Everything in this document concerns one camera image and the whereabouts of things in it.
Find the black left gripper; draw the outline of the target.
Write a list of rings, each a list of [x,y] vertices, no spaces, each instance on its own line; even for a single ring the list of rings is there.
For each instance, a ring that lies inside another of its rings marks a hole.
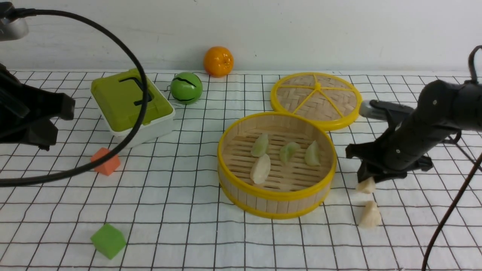
[[[0,81],[0,142],[37,146],[49,151],[57,143],[52,118],[72,120],[75,100],[21,83],[4,65]]]

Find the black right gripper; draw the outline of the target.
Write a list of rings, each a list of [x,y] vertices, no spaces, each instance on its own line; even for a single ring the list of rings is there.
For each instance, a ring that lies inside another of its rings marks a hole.
[[[372,179],[403,179],[413,170],[429,171],[432,160],[425,154],[447,137],[461,131],[454,127],[430,124],[420,113],[411,113],[403,121],[389,125],[378,139],[368,143],[350,144],[347,158],[360,158],[358,183]]]

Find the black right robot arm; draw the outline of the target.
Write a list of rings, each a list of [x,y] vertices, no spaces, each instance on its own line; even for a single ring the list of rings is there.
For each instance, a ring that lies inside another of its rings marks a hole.
[[[347,158],[361,159],[358,182],[405,178],[410,171],[431,170],[433,163],[426,154],[450,135],[481,131],[481,85],[471,81],[450,84],[438,79],[422,89],[416,108],[365,100],[359,114],[384,120],[388,128],[375,141],[350,144],[345,149]]]

